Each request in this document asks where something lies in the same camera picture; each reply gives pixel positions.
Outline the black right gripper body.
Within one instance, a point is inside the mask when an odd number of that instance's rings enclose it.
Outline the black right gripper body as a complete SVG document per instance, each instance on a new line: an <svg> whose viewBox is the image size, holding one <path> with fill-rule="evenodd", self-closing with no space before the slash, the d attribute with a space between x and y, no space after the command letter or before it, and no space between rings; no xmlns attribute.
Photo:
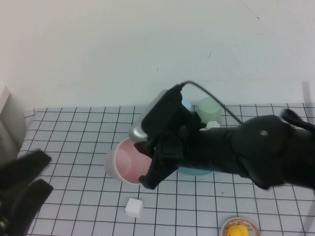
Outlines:
<svg viewBox="0 0 315 236"><path fill-rule="evenodd" d="M201 128L201 120L190 103L157 104L147 114L147 142L153 157L173 161L180 171L194 171L188 164L188 136Z"/></svg>

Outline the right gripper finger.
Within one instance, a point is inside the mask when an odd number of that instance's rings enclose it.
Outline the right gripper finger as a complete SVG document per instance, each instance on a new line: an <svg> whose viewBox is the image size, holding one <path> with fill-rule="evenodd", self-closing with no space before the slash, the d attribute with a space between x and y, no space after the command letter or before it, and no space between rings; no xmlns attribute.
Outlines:
<svg viewBox="0 0 315 236"><path fill-rule="evenodd" d="M178 169L178 166L173 161L163 161L154 158L151 161L148 172L139 177L139 182L146 189L156 189L156 187L173 172Z"/></svg>
<svg viewBox="0 0 315 236"><path fill-rule="evenodd" d="M153 151L152 151L152 147L148 142L142 141L142 142L136 142L134 144L134 147L136 148L136 150L147 156L147 157L153 157Z"/></svg>

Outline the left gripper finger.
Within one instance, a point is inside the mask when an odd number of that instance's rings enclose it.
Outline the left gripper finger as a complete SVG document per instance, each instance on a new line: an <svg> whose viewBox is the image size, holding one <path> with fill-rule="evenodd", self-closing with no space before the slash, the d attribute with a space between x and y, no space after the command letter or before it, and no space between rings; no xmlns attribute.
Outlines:
<svg viewBox="0 0 315 236"><path fill-rule="evenodd" d="M0 188L14 189L30 184L52 161L41 150L33 151L0 166Z"/></svg>
<svg viewBox="0 0 315 236"><path fill-rule="evenodd" d="M10 208L9 234L11 236L25 236L29 228L53 191L53 187L42 179L30 184L14 200Z"/></svg>

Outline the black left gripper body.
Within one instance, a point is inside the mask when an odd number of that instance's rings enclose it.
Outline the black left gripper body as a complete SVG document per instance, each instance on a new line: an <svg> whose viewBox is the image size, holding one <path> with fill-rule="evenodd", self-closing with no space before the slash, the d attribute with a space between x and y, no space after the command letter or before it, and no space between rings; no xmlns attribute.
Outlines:
<svg viewBox="0 0 315 236"><path fill-rule="evenodd" d="M0 190L0 235L15 236L15 225L13 224L13 205L16 191L13 188Z"/></svg>

